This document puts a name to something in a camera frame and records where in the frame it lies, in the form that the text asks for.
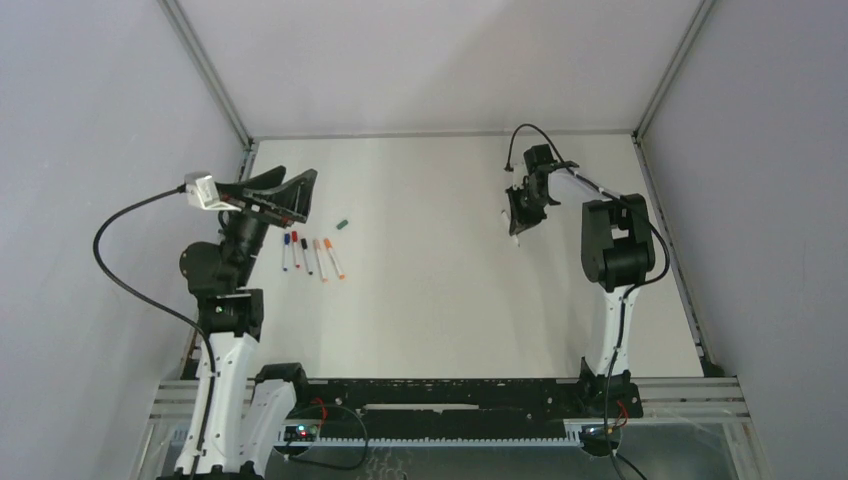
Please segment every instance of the metal frame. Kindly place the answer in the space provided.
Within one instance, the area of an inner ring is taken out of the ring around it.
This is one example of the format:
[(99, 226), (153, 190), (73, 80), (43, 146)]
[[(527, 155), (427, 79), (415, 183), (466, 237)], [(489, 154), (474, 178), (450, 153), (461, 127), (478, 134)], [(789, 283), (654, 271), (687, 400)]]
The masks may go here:
[[(314, 379), (310, 384), (321, 385), (327, 380)], [(574, 379), (557, 382), (573, 383)], [(735, 378), (642, 378), (634, 379), (639, 387), (644, 415), (632, 418), (633, 424), (643, 425), (721, 425), (729, 449), (732, 466), (740, 480), (770, 479), (768, 466), (759, 446), (748, 407)], [(148, 480), (161, 473), (165, 455), (171, 443), (185, 441), (188, 423), (194, 409), (198, 381), (164, 381), (159, 386), (147, 422), (144, 442), (139, 451), (134, 479)], [(246, 412), (253, 395), (254, 384), (248, 381), (244, 389), (243, 411)], [(563, 421), (562, 436), (552, 439), (478, 440), (457, 442), (444, 439), (391, 441), (375, 439), (373, 447), (577, 447), (576, 435), (586, 419)], [(280, 425), (278, 438), (283, 438), (285, 423)], [(361, 447), (355, 440), (323, 439), (324, 446)]]
[[(626, 128), (610, 130), (545, 130), (548, 135), (630, 135), (633, 133)], [(512, 130), (480, 130), (459, 132), (388, 132), (388, 133), (340, 133), (333, 135), (265, 135), (254, 137), (254, 141), (263, 140), (344, 140), (356, 138), (450, 138), (450, 137), (504, 137), (512, 135)], [(538, 135), (534, 131), (519, 131), (516, 136), (526, 137)]]
[(654, 205), (654, 213), (657, 216), (659, 226), (662, 229), (663, 237), (668, 244), (668, 251), (671, 254), (671, 270), (674, 273), (674, 279), (677, 282), (677, 289), (683, 300), (683, 310), (686, 313), (686, 319), (689, 322), (689, 330), (692, 332), (692, 339), (695, 342), (695, 348), (698, 350), (698, 356), (710, 363), (715, 363), (714, 352), (710, 349), (710, 341), (707, 334), (701, 327), (698, 316), (695, 313), (695, 304), (692, 299), (692, 293), (689, 290), (689, 285), (686, 283), (686, 276), (683, 273), (683, 268), (680, 264), (680, 259), (677, 254), (677, 249), (674, 246), (674, 235), (668, 226), (668, 221), (663, 210), (663, 202), (657, 192), (654, 177), (651, 174), (651, 169), (648, 167), (645, 158), (645, 152), (642, 150), (641, 141), (637, 140), (634, 134), (633, 149), (636, 151), (636, 157), (639, 159), (639, 167), (642, 169), (642, 176), (645, 178), (645, 184), (648, 187), (648, 195), (651, 197), (651, 203)]
[(668, 89), (674, 82), (674, 79), (677, 78), (680, 67), (689, 56), (692, 44), (695, 42), (695, 39), (698, 38), (698, 34), (701, 33), (701, 28), (703, 28), (709, 18), (710, 12), (716, 2), (717, 0), (701, 0), (700, 5), (698, 5), (698, 9), (695, 11), (695, 14), (692, 16), (692, 20), (689, 21), (689, 25), (686, 27), (686, 32), (683, 34), (683, 38), (681, 38), (680, 43), (677, 44), (677, 48), (674, 50), (674, 55), (672, 55), (671, 61), (665, 68), (662, 78), (660, 78), (660, 83), (657, 85), (656, 90), (654, 90), (653, 95), (651, 95), (651, 99), (648, 102), (645, 113), (643, 113), (642, 118), (639, 119), (639, 125), (636, 126), (636, 130), (633, 132), (633, 135), (637, 140), (641, 141), (645, 132), (648, 131), (648, 127), (654, 120), (654, 115), (656, 115), (657, 109), (665, 98), (665, 95), (668, 93)]
[[(258, 150), (258, 142), (253, 139), (238, 111), (224, 88), (223, 82), (218, 76), (214, 65), (206, 54), (196, 32), (191, 26), (184, 10), (179, 5), (179, 0), (158, 0), (162, 10), (168, 17), (169, 22), (186, 48), (189, 57), (198, 69), (207, 89), (215, 102), (221, 108), (221, 112), (229, 122), (234, 133), (244, 146), (244, 158), (239, 167), (238, 179), (243, 180), (250, 176), (253, 163)], [(672, 255), (672, 268), (675, 273), (679, 290), (684, 298), (684, 309), (690, 323), (692, 335), (699, 355), (712, 361), (713, 357), (709, 349), (709, 341), (705, 338), (705, 332), (701, 328), (695, 314), (693, 300), (688, 288), (685, 275), (682, 272), (677, 251), (674, 248), (673, 235), (666, 222), (662, 208), (662, 202), (658, 197), (656, 186), (651, 175), (649, 165), (642, 150), (642, 139), (651, 125), (660, 105), (666, 97), (670, 86), (673, 84), (690, 53), (694, 41), (698, 37), (705, 22), (707, 21), (717, 0), (702, 0), (693, 15), (687, 29), (681, 38), (674, 55), (663, 72), (662, 78), (653, 92), (648, 105), (642, 114), (639, 124), (633, 132), (621, 130), (610, 131), (552, 131), (551, 133), (565, 134), (621, 134), (630, 133), (633, 137), (634, 149), (642, 168), (643, 176), (648, 186), (649, 195), (653, 201), (655, 211), (666, 238), (669, 239), (669, 249)], [(304, 138), (392, 138), (409, 136), (480, 136), (480, 135), (508, 135), (508, 132), (447, 132), (447, 133), (389, 133), (374, 135), (339, 135), (326, 136), (294, 136), (294, 137), (263, 137), (262, 139), (304, 139)], [(563, 382), (574, 382), (564, 379)], [(695, 425), (721, 425), (725, 433), (726, 442), (730, 450), (730, 459), (740, 480), (770, 479), (771, 473), (765, 460), (765, 456), (751, 422), (747, 405), (745, 404), (742, 391), (735, 378), (665, 378), (665, 379), (634, 379), (638, 385), (642, 400), (644, 416), (639, 419), (631, 419), (635, 424), (695, 424)], [(197, 381), (165, 381), (162, 382), (156, 399), (148, 418), (147, 428), (143, 437), (142, 447), (137, 456), (133, 469), (133, 477), (138, 479), (155, 478), (161, 473), (165, 461), (168, 446), (185, 440), (188, 431), (188, 423), (194, 407), (197, 389)], [(253, 382), (249, 381), (245, 386), (245, 411), (250, 403), (253, 392)], [(573, 433), (575, 427), (586, 424), (585, 419), (565, 420), (563, 422), (563, 437), (559, 439), (516, 442), (495, 442), (499, 446), (575, 446), (576, 438)], [(322, 440), (333, 444), (332, 439)], [(354, 446), (350, 441), (337, 441), (336, 444)], [(440, 446), (438, 440), (427, 440), (421, 442), (397, 442), (397, 441), (372, 441), (373, 446)], [(475, 442), (472, 445), (490, 446), (489, 442)]]
[(192, 63), (197, 67), (197, 71), (206, 84), (206, 88), (209, 90), (215, 103), (221, 108), (221, 112), (230, 123), (230, 127), (232, 127), (242, 146), (249, 148), (251, 144), (250, 135), (247, 133), (247, 129), (241, 121), (241, 117), (239, 117), (233, 100), (230, 98), (227, 90), (224, 89), (224, 84), (221, 82), (215, 66), (209, 60), (209, 56), (203, 49), (203, 45), (197, 38), (197, 34), (191, 27), (191, 23), (188, 21), (188, 17), (186, 17), (185, 11), (183, 11), (179, 1), (159, 0), (159, 6), (162, 7), (162, 11), (165, 12), (165, 16), (171, 22), (174, 32), (180, 38)]

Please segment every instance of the black cable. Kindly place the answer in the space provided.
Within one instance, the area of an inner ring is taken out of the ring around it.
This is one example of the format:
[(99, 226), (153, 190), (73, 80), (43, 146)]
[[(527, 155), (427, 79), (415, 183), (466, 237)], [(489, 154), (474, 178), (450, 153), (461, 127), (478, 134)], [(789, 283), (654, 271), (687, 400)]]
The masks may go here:
[[(94, 242), (92, 244), (92, 250), (94, 252), (94, 260), (97, 262), (97, 265), (100, 267), (100, 270), (103, 270), (103, 273), (106, 274), (107, 277), (109, 277), (109, 280), (112, 280), (119, 287), (123, 288), (124, 290), (126, 290), (127, 292), (129, 292), (130, 294), (132, 294), (133, 296), (135, 296), (136, 298), (138, 298), (142, 302), (153, 305), (154, 307), (158, 308), (159, 310), (162, 310), (165, 313), (169, 313), (169, 314), (173, 315), (174, 317), (177, 317), (178, 320), (188, 324), (191, 328), (197, 330), (197, 333), (201, 336), (201, 338), (203, 338), (203, 343), (206, 345), (206, 353), (209, 357), (209, 369), (212, 371), (213, 375), (209, 378), (209, 391), (206, 394), (206, 408), (203, 410), (203, 420), (200, 423), (200, 433), (197, 436), (197, 450), (201, 451), (201, 448), (203, 447), (203, 440), (204, 440), (203, 432), (206, 431), (206, 424), (209, 421), (209, 412), (212, 408), (212, 392), (215, 389), (215, 373), (216, 373), (215, 357), (212, 354), (212, 344), (209, 342), (209, 336), (206, 335), (206, 332), (204, 332), (203, 329), (200, 328), (200, 325), (198, 325), (197, 322), (186, 317), (185, 315), (181, 314), (180, 312), (173, 310), (173, 309), (157, 302), (156, 300), (153, 300), (152, 298), (148, 297), (147, 295), (144, 295), (143, 293), (139, 292), (138, 290), (136, 290), (136, 289), (132, 288), (131, 286), (127, 285), (126, 283), (124, 283), (123, 280), (121, 280), (114, 273), (112, 273), (112, 270), (109, 270), (109, 267), (107, 267), (106, 264), (103, 263), (103, 258), (100, 256), (100, 239), (103, 237), (103, 232), (106, 231), (106, 229), (109, 227), (109, 225), (112, 224), (112, 222), (114, 222), (118, 218), (122, 217), (123, 215), (125, 215), (125, 214), (127, 214), (127, 213), (129, 213), (129, 212), (131, 212), (131, 211), (133, 211), (137, 208), (140, 208), (140, 207), (147, 205), (148, 203), (153, 203), (156, 200), (160, 200), (160, 199), (163, 199), (165, 197), (169, 197), (171, 195), (175, 195), (175, 194), (178, 194), (178, 193), (184, 193), (184, 192), (185, 192), (185, 185), (180, 185), (179, 187), (177, 187), (173, 190), (168, 190), (167, 192), (163, 192), (163, 193), (160, 193), (159, 195), (154, 195), (154, 196), (152, 196), (152, 197), (150, 197), (146, 200), (142, 200), (138, 203), (134, 203), (134, 204), (130, 205), (129, 207), (124, 208), (123, 210), (120, 210), (118, 213), (112, 215), (105, 222), (103, 222), (103, 225), (100, 226), (100, 229), (97, 230), (97, 233), (94, 235)], [(197, 465), (198, 465), (199, 462), (200, 462), (200, 456), (198, 455), (198, 456), (194, 457), (194, 464), (191, 467), (191, 475), (189, 476), (189, 479), (194, 478), (194, 474), (197, 472)]]
[(515, 130), (512, 132), (512, 138), (509, 139), (509, 153), (507, 153), (506, 155), (506, 166), (504, 167), (504, 170), (506, 170), (507, 172), (512, 171), (512, 165), (510, 164), (510, 162), (512, 161), (512, 144), (515, 142), (515, 136), (516, 134), (518, 134), (518, 131), (525, 127), (532, 128), (533, 130), (536, 130), (539, 135), (545, 137), (545, 141), (548, 142), (548, 145), (550, 145), (553, 151), (557, 154), (557, 158), (559, 158), (559, 161), (565, 163), (565, 160), (562, 159), (562, 155), (559, 154), (559, 150), (557, 150), (556, 145), (554, 145), (553, 140), (551, 140), (551, 137), (549, 137), (544, 130), (537, 127), (536, 125), (533, 125), (532, 123), (522, 123), (521, 125), (515, 128)]
[[(559, 150), (556, 148), (556, 145), (554, 144), (554, 142), (551, 140), (551, 138), (544, 131), (542, 131), (542, 129), (533, 125), (532, 123), (522, 123), (521, 125), (518, 126), (518, 128), (515, 129), (515, 131), (512, 132), (512, 138), (509, 141), (509, 153), (507, 154), (506, 167), (504, 168), (504, 170), (506, 170), (508, 172), (512, 171), (512, 166), (510, 165), (510, 160), (512, 158), (512, 145), (513, 145), (513, 142), (515, 141), (515, 135), (518, 133), (519, 130), (521, 130), (524, 127), (532, 128), (532, 129), (536, 130), (537, 132), (539, 132), (539, 134), (542, 135), (545, 138), (545, 141), (548, 142), (548, 145), (551, 146), (551, 149), (554, 151), (554, 153), (556, 153), (557, 159), (561, 163), (565, 163), (565, 159), (562, 158), (562, 155), (559, 153)], [(622, 480), (627, 480), (624, 476), (624, 472), (621, 471), (621, 467), (618, 465), (618, 462), (616, 461), (617, 454), (613, 452), (612, 441), (610, 440), (610, 436), (609, 436), (610, 435), (610, 431), (609, 431), (610, 377), (612, 377), (612, 371), (613, 371), (613, 367), (615, 366), (615, 362), (616, 362), (616, 360), (618, 360), (618, 351), (619, 351), (619, 349), (621, 349), (621, 344), (624, 342), (624, 317), (625, 317), (625, 308), (627, 306), (627, 297), (629, 297), (630, 294), (633, 293), (633, 291), (636, 290), (637, 288), (644, 287), (645, 285), (650, 285), (652, 283), (656, 283), (656, 282), (659, 282), (660, 280), (662, 280), (668, 274), (668, 271), (671, 269), (671, 256), (669, 255), (668, 245), (665, 243), (665, 239), (662, 238), (662, 235), (660, 235), (659, 230), (657, 230), (657, 228), (654, 227), (654, 225), (651, 223), (650, 219), (648, 219), (647, 216), (642, 215), (641, 213), (633, 210), (626, 201), (624, 201), (621, 198), (607, 192), (605, 189), (600, 187), (598, 184), (596, 184), (595, 182), (589, 180), (588, 178), (580, 175), (578, 172), (573, 170), (571, 167), (566, 166), (565, 169), (566, 169), (566, 171), (568, 171), (568, 173), (570, 173), (574, 178), (576, 178), (577, 180), (579, 180), (583, 184), (589, 186), (590, 188), (592, 188), (593, 190), (595, 190), (599, 194), (603, 195), (604, 197), (609, 198), (610, 200), (615, 202), (620, 207), (625, 208), (627, 211), (630, 212), (631, 218), (635, 217), (635, 218), (639, 219), (640, 221), (645, 222), (648, 225), (648, 227), (651, 229), (651, 234), (654, 235), (657, 238), (657, 241), (659, 242), (660, 247), (662, 247), (663, 255), (664, 255), (664, 258), (665, 258), (665, 262), (663, 264), (663, 269), (659, 273), (659, 275), (657, 275), (656, 277), (654, 277), (652, 279), (645, 280), (642, 283), (631, 285), (630, 288), (628, 288), (627, 290), (624, 291), (624, 295), (622, 295), (622, 297), (621, 297), (621, 317), (619, 319), (619, 325), (618, 325), (618, 340), (617, 340), (616, 345), (615, 345), (615, 350), (613, 350), (612, 357), (610, 358), (609, 369), (607, 371), (606, 384), (604, 386), (604, 439), (606, 440), (607, 448), (609, 448), (609, 451), (610, 451), (610, 461), (612, 462), (613, 468), (615, 468), (616, 473), (618, 474), (618, 476)], [(628, 465), (630, 465), (636, 471), (636, 473), (639, 474), (639, 476), (641, 476), (643, 479), (645, 478), (645, 476), (642, 475), (642, 472), (640, 472), (639, 469), (637, 469), (632, 463), (630, 463), (629, 460), (625, 460), (625, 461)]]
[(648, 477), (646, 477), (646, 476), (642, 473), (642, 471), (641, 471), (641, 470), (639, 470), (638, 468), (636, 468), (636, 465), (633, 465), (633, 462), (631, 462), (630, 460), (626, 459), (626, 458), (624, 457), (624, 455), (622, 455), (622, 454), (618, 454), (618, 458), (619, 458), (622, 462), (626, 463), (626, 464), (627, 464), (630, 468), (632, 468), (632, 469), (633, 469), (633, 471), (634, 471), (634, 472), (636, 472), (636, 475), (639, 475), (639, 478), (641, 478), (642, 480), (648, 480)]
[(302, 410), (299, 410), (297, 412), (292, 413), (291, 415), (289, 415), (289, 417), (291, 417), (292, 415), (301, 415), (303, 413), (306, 413), (306, 412), (309, 412), (309, 411), (312, 411), (312, 410), (321, 410), (321, 409), (325, 409), (325, 408), (342, 410), (344, 412), (350, 413), (351, 415), (354, 416), (354, 418), (356, 418), (357, 421), (359, 421), (359, 425), (362, 426), (362, 437), (365, 439), (365, 445), (363, 445), (363, 447), (362, 447), (362, 456), (359, 457), (359, 461), (356, 462), (353, 465), (335, 465), (335, 464), (332, 464), (332, 463), (316, 462), (315, 460), (306, 460), (304, 458), (300, 458), (299, 456), (297, 456), (297, 457), (289, 456), (289, 460), (291, 460), (292, 462), (295, 462), (295, 463), (302, 463), (304, 465), (312, 465), (314, 467), (329, 468), (330, 470), (342, 470), (342, 471), (356, 470), (357, 468), (361, 467), (362, 464), (365, 463), (365, 460), (368, 458), (368, 429), (365, 428), (365, 422), (362, 421), (362, 417), (359, 416), (356, 412), (354, 412), (353, 410), (351, 410), (347, 407), (341, 406), (341, 405), (333, 405), (333, 404), (323, 405), (322, 404), (322, 405), (312, 405), (312, 406), (306, 407)]
[(221, 226), (221, 230), (227, 229), (227, 222), (224, 221), (224, 211), (223, 210), (218, 212), (218, 225)]

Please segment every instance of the gray wall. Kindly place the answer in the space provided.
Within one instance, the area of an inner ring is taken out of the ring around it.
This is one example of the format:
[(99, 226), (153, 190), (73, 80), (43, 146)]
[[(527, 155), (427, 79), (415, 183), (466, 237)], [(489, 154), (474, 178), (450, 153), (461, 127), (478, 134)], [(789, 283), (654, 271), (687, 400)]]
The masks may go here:
[[(97, 269), (91, 240), (191, 170), (235, 176), (240, 147), (153, 0), (0, 3), (0, 470), (127, 478), (188, 329)], [(179, 252), (214, 239), (184, 197), (119, 221), (103, 253), (192, 313)]]
[(848, 4), (719, 2), (646, 138), (777, 478), (845, 478)]

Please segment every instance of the blue marker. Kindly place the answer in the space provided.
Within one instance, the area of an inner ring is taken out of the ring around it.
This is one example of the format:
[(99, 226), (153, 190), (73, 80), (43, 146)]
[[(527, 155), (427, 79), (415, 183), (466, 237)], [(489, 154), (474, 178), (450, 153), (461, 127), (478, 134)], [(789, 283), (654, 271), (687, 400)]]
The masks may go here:
[(283, 235), (283, 243), (285, 243), (285, 247), (283, 247), (283, 271), (288, 272), (289, 269), (286, 267), (286, 257), (289, 256), (289, 244), (291, 243), (291, 235), (288, 233)]

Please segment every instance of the red wire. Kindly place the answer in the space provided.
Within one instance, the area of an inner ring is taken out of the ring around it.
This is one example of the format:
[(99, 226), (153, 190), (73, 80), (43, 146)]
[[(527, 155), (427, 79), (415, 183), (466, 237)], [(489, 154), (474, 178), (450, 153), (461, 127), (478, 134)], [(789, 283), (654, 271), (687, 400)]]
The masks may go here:
[(326, 421), (327, 421), (327, 409), (326, 409), (326, 408), (324, 408), (324, 401), (323, 401), (323, 400), (321, 400), (321, 399), (320, 399), (320, 398), (318, 398), (318, 397), (315, 397), (315, 399), (314, 399), (314, 400), (312, 400), (312, 401), (311, 401), (311, 402), (309, 402), (309, 403), (317, 404), (317, 405), (321, 405), (321, 423), (318, 425), (318, 429), (320, 430), (320, 429), (321, 429), (321, 427), (323, 427), (323, 426), (324, 426), (324, 422), (326, 422)]
[(621, 419), (621, 416), (624, 415), (624, 423), (622, 423), (621, 425), (618, 426), (618, 428), (621, 428), (621, 427), (627, 425), (627, 421), (630, 420), (630, 414), (627, 413), (627, 407), (624, 406), (624, 403), (622, 403), (621, 400), (618, 401), (618, 408), (619, 408), (618, 419), (616, 419), (615, 423), (617, 424), (618, 420)]

